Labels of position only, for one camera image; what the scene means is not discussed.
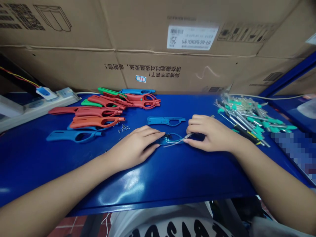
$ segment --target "power strip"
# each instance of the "power strip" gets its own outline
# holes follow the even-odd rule
[[[55,107],[68,106],[81,100],[81,98],[69,87],[57,91],[56,94],[58,97],[55,99],[41,99],[24,105],[24,113],[19,116],[13,118],[4,117],[0,119],[0,132],[46,115],[48,111]]]

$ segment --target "person's left hand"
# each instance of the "person's left hand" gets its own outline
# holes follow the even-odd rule
[[[160,146],[154,144],[145,150],[148,145],[164,135],[165,132],[147,125],[137,128],[102,156],[110,159],[117,172],[132,168],[144,162]]]

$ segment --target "pixelated area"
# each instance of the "pixelated area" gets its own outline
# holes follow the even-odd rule
[[[271,138],[316,183],[316,133],[271,133]]]

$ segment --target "blue table surface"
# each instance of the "blue table surface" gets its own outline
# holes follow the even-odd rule
[[[53,130],[65,130],[73,114],[45,115],[7,131],[0,137],[0,206],[103,154],[121,137],[146,124],[148,116],[184,117],[193,114],[217,115],[214,95],[158,95],[161,106],[151,110],[127,108],[124,124],[130,130],[118,133],[122,123],[105,131],[103,137],[86,144],[71,141],[47,142]],[[285,120],[269,106],[269,115]],[[186,135],[187,122],[176,127],[152,125],[167,133]],[[260,149],[276,163],[301,180],[313,185],[288,159],[274,141]],[[179,144],[159,147],[143,164],[117,173],[98,185],[70,212],[69,216],[89,215],[157,206],[184,204],[221,198],[245,197],[256,192],[238,162],[228,152],[204,152]]]
[[[287,96],[273,96],[272,98],[285,98]],[[289,117],[303,132],[316,132],[316,119],[311,119],[301,114],[297,107],[308,100],[299,97],[287,100],[269,100],[270,105]]]

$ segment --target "floor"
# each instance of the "floor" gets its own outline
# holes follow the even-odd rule
[[[106,218],[107,213],[103,214],[103,220]],[[106,237],[106,228],[110,231],[111,222],[110,222],[111,213],[107,218],[107,223],[103,221],[100,226],[98,237]],[[71,234],[71,237],[79,237],[83,225],[87,219],[87,216],[77,216],[77,217],[67,217],[64,218],[56,228],[48,235],[48,237],[66,237]]]

